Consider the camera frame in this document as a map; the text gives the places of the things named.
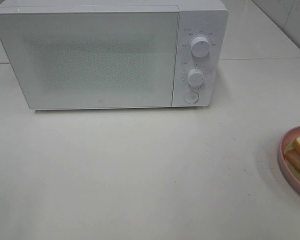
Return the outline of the round door release button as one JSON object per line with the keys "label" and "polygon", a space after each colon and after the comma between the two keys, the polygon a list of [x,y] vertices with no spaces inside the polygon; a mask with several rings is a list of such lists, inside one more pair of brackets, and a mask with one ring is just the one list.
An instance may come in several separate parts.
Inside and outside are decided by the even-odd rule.
{"label": "round door release button", "polygon": [[184,101],[188,104],[195,104],[199,100],[199,94],[197,92],[188,92],[183,97]]}

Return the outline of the pink round plate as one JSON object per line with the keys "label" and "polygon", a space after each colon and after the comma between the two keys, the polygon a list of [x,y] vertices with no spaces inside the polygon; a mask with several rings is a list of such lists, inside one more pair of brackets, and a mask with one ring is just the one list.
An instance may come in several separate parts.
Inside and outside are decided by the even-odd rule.
{"label": "pink round plate", "polygon": [[300,195],[300,126],[290,129],[281,138],[278,164],[287,182]]}

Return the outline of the lower white timer knob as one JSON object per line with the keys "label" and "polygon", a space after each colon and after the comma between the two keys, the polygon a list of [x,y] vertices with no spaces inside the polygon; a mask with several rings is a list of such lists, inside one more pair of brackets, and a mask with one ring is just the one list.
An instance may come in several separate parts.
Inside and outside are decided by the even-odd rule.
{"label": "lower white timer knob", "polygon": [[186,74],[186,80],[191,87],[200,87],[205,82],[205,71],[199,68],[193,68]]}

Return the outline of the white microwave oven body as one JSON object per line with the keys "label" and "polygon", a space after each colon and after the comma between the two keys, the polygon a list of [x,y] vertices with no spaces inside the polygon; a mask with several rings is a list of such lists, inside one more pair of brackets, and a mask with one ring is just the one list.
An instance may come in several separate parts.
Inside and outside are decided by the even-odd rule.
{"label": "white microwave oven body", "polygon": [[[92,109],[208,106],[229,15],[225,5],[219,0],[6,0],[0,4],[0,14],[18,15],[170,12],[178,13],[171,105]],[[190,40],[197,35],[206,35],[211,41],[210,52],[205,57],[195,57],[191,53]],[[201,86],[189,86],[187,73],[191,69],[205,72],[205,81]],[[185,94],[189,92],[199,94],[196,103],[184,101]]]}

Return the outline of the upper white power knob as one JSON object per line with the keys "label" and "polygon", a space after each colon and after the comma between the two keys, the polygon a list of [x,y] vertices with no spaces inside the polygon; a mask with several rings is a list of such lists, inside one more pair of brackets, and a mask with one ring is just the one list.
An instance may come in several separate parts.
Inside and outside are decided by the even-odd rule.
{"label": "upper white power knob", "polygon": [[207,35],[196,35],[190,41],[190,51],[194,57],[204,58],[211,49],[211,40]]}

